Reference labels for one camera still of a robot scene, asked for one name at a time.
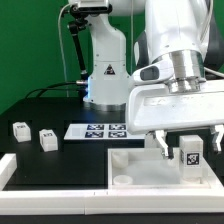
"white plastic compartment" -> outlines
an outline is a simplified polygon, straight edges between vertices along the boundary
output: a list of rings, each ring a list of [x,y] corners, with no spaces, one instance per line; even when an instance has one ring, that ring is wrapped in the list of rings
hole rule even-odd
[[[124,152],[128,153],[128,162],[127,156],[119,161],[119,153]],[[204,158],[202,159],[203,176],[198,183],[196,180],[188,182],[182,179],[179,171],[179,148],[174,149],[174,156],[173,160],[164,160],[161,149],[158,148],[109,149],[109,189],[223,189],[221,182]],[[115,178],[121,175],[124,178],[132,178],[132,182],[129,184],[115,183]]]

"green background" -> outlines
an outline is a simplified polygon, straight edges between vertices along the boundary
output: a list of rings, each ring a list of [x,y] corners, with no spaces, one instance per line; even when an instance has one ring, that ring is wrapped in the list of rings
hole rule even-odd
[[[215,16],[224,36],[224,1],[215,0]],[[0,113],[29,91],[63,82],[57,20],[66,0],[5,0],[0,4]],[[62,20],[68,80],[79,78],[79,67],[72,38],[66,26],[72,18]],[[131,18],[110,18],[127,37],[127,70],[130,71]],[[134,17],[134,38],[144,29],[144,15]],[[80,34],[84,58],[92,71],[92,48],[88,30]],[[65,96],[48,93],[45,96]]]

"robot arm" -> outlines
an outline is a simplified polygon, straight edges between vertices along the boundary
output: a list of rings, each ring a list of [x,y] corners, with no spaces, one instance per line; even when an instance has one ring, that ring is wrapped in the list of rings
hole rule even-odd
[[[209,29],[205,0],[147,0],[146,29],[141,36],[147,48],[135,46],[137,62],[142,51],[148,60],[133,74],[126,121],[131,133],[152,132],[169,157],[163,131],[210,128],[214,150],[220,152],[223,136],[224,81],[205,82]]]

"white block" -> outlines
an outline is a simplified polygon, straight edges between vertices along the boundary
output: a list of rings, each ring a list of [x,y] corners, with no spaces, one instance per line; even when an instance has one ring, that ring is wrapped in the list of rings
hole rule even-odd
[[[26,142],[31,140],[30,128],[25,122],[14,123],[13,134],[18,142]]]
[[[5,154],[0,160],[0,191],[3,190],[16,168],[16,154]]]
[[[180,137],[180,173],[183,179],[201,178],[203,140],[197,135]]]
[[[53,130],[42,130],[39,132],[40,144],[45,152],[58,150],[57,136]]]

